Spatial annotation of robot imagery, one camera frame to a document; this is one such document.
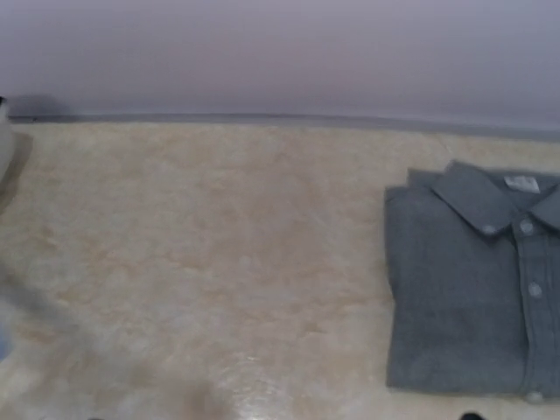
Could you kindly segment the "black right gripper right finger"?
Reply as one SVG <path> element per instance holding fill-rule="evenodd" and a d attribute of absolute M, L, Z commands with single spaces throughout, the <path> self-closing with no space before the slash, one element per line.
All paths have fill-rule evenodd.
<path fill-rule="evenodd" d="M 481 420 L 481 415 L 475 412 L 467 412 L 461 416 L 461 420 Z"/>

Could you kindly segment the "light blue long sleeve shirt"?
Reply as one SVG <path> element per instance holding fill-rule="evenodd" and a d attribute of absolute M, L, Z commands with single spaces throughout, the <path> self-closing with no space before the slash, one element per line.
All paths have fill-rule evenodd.
<path fill-rule="evenodd" d="M 12 351 L 11 333 L 7 326 L 0 325 L 0 361 L 4 361 Z"/>

